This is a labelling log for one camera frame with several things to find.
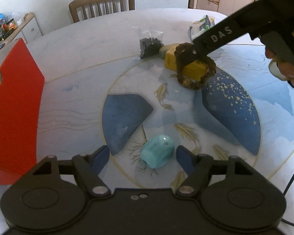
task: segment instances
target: silver screw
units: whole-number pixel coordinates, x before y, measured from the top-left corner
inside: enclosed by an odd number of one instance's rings
[[[105,194],[109,191],[109,189],[105,186],[96,186],[93,188],[93,193],[95,194]]]
[[[191,194],[192,192],[194,192],[194,188],[192,188],[191,186],[185,185],[185,186],[181,186],[179,188],[180,193],[182,194]]]
[[[132,195],[131,200],[137,201],[139,200],[139,197],[137,195]]]
[[[145,193],[140,194],[140,198],[142,198],[142,199],[147,198],[147,197],[148,197],[148,194],[145,194]]]

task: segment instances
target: yellow box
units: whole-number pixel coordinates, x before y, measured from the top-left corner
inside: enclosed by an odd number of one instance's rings
[[[176,48],[171,48],[165,53],[165,67],[170,70],[176,71],[176,60],[174,51]],[[183,75],[190,79],[200,81],[201,77],[207,73],[207,65],[199,62],[198,60],[192,62],[188,66],[184,67]]]

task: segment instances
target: chair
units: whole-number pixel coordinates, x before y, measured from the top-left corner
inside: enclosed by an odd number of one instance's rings
[[[92,18],[95,17],[94,9],[93,9],[93,6],[92,6],[93,3],[97,4],[98,14],[99,14],[99,16],[102,16],[100,4],[99,4],[99,2],[101,2],[101,1],[105,1],[106,14],[109,14],[109,7],[108,7],[107,0],[74,0],[74,1],[72,1],[69,4],[69,9],[70,9],[70,13],[71,13],[72,18],[73,18],[73,22],[76,23],[76,22],[80,21],[79,18],[78,18],[78,15],[77,15],[77,10],[76,10],[77,8],[80,8],[80,7],[82,7],[84,19],[87,19],[85,5],[89,5],[91,17]],[[117,12],[115,0],[112,0],[112,6],[113,6],[113,13]],[[124,11],[123,0],[120,0],[120,6],[121,6],[121,11]],[[129,10],[130,11],[135,10],[135,0],[129,0]]]

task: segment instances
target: red folder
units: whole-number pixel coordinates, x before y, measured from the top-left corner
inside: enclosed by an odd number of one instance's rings
[[[23,39],[0,66],[0,184],[13,184],[36,164],[44,76]]]

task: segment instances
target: brown hair tie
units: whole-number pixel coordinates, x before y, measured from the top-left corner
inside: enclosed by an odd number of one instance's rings
[[[203,57],[201,60],[196,60],[196,62],[202,62],[203,64],[207,65],[207,72],[203,75],[200,81],[193,81],[183,75],[184,66],[178,60],[178,57],[182,52],[188,48],[194,46],[191,43],[183,43],[176,47],[174,52],[175,60],[176,60],[176,72],[177,72],[177,80],[178,82],[187,89],[192,90],[199,90],[204,88],[207,84],[207,81],[210,77],[216,74],[216,63],[208,56]]]

